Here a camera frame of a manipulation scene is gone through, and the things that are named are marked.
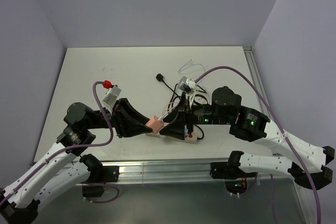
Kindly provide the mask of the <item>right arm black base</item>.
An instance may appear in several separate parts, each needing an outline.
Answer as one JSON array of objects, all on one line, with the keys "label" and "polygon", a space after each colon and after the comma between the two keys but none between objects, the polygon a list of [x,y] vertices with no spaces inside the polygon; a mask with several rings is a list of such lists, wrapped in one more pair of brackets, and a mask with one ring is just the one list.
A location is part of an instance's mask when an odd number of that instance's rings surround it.
[{"label": "right arm black base", "polygon": [[228,161],[211,162],[209,175],[212,179],[224,180],[225,188],[230,197],[239,198],[248,194],[258,184],[258,173],[247,173],[239,167],[242,151],[232,151]]}]

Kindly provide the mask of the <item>pink charger plug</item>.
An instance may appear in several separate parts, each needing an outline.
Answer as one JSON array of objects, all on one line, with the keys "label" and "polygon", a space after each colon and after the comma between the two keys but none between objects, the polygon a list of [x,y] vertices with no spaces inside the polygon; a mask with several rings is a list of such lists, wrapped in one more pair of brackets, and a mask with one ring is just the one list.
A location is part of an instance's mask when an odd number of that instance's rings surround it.
[{"label": "pink charger plug", "polygon": [[153,116],[149,119],[145,126],[151,128],[152,133],[156,134],[164,127],[164,122],[162,117]]}]

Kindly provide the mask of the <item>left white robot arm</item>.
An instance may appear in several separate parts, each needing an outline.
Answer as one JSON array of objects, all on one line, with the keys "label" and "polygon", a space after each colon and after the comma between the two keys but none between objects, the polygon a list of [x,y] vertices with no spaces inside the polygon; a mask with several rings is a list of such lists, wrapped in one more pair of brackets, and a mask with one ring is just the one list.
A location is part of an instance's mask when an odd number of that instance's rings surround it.
[{"label": "left white robot arm", "polygon": [[50,201],[82,182],[98,186],[103,179],[103,165],[92,154],[92,129],[109,129],[119,137],[151,133],[149,118],[135,110],[126,98],[106,108],[93,110],[72,104],[64,118],[67,126],[47,153],[23,176],[1,189],[1,215],[7,223],[32,223]]}]

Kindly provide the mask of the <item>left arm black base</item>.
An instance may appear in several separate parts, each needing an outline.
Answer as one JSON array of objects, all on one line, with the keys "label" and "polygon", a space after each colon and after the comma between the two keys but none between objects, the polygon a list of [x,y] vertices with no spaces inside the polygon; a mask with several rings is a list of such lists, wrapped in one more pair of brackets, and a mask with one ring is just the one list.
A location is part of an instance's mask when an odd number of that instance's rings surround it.
[{"label": "left arm black base", "polygon": [[112,199],[96,200],[96,198],[100,198],[103,195],[108,183],[118,181],[119,166],[103,166],[103,164],[92,154],[83,155],[79,162],[86,165],[87,171],[89,172],[88,179],[85,180],[85,183],[82,185],[82,196],[86,201],[103,204],[117,199],[120,190],[115,186],[111,186],[111,188],[116,191],[116,195]]}]

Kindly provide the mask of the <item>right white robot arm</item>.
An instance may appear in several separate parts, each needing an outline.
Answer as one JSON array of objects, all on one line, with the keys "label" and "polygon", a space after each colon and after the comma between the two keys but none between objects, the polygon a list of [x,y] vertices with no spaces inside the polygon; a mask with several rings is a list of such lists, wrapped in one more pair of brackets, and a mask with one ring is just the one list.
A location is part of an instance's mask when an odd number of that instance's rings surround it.
[{"label": "right white robot arm", "polygon": [[241,105],[242,98],[229,87],[213,91],[211,103],[190,105],[183,94],[178,105],[164,119],[160,135],[185,140],[195,125],[229,125],[229,134],[243,141],[264,146],[273,156],[258,156],[232,151],[225,162],[212,162],[213,179],[238,179],[257,174],[289,177],[306,189],[322,189],[332,182],[333,171],[327,165],[335,150],[318,147],[281,130],[268,116]]}]

